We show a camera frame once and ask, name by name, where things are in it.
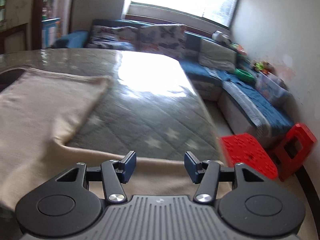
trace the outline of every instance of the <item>tile floor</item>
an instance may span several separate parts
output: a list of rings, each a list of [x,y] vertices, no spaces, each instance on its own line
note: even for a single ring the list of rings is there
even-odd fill
[[[232,131],[227,124],[227,121],[224,119],[222,112],[218,108],[217,104],[212,101],[205,101],[205,105],[208,108],[210,115],[216,125],[217,132],[220,136],[228,136],[232,135]],[[291,176],[285,182],[281,182],[279,179],[276,181],[281,187],[284,187],[286,190],[290,191],[291,193],[295,194],[304,204],[306,207],[306,217],[302,223],[298,236],[302,240],[317,240],[318,234],[316,230],[316,225],[307,201],[307,198],[302,190],[302,187],[297,179],[297,177]]]

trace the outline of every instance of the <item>glossy tabletop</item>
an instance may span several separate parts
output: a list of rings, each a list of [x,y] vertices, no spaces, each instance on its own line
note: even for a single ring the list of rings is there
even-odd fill
[[[219,160],[217,134],[201,98],[175,59],[108,49],[47,49],[0,55],[0,72],[19,66],[82,76],[110,75],[73,147],[140,157]]]

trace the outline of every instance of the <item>red stool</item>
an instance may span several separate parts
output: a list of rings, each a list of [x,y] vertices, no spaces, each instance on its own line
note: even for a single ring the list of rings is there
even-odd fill
[[[260,143],[248,133],[221,137],[229,167],[245,163],[269,179],[278,176],[277,168]]]
[[[286,180],[302,166],[316,142],[316,137],[304,123],[296,123],[281,143],[269,151],[270,156],[275,155],[280,161],[281,181]]]

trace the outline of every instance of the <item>white wall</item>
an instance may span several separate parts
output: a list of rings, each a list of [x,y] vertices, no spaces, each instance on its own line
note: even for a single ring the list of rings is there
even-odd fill
[[[250,59],[268,60],[294,100],[286,106],[320,140],[320,0],[240,0],[232,25]],[[320,195],[320,145],[305,162]]]
[[[74,0],[72,31],[89,30],[93,19],[120,19],[124,0]]]
[[[185,24],[187,26],[190,26],[202,31],[206,31],[209,33],[214,33],[216,30],[219,30],[224,34],[229,35],[228,30],[223,29],[207,21],[200,20],[198,18],[189,16],[186,14],[177,13],[177,12],[164,10],[160,8],[132,4],[129,7],[128,14],[151,17],[151,18],[166,20],[170,22]]]
[[[31,49],[31,8],[33,0],[7,0],[5,19],[7,28],[28,24],[28,48]]]

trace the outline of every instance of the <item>green plastic bowl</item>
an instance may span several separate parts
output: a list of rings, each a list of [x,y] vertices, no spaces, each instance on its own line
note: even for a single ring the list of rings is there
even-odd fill
[[[247,83],[253,83],[254,82],[254,76],[252,76],[247,71],[241,70],[236,68],[234,74],[243,82]]]

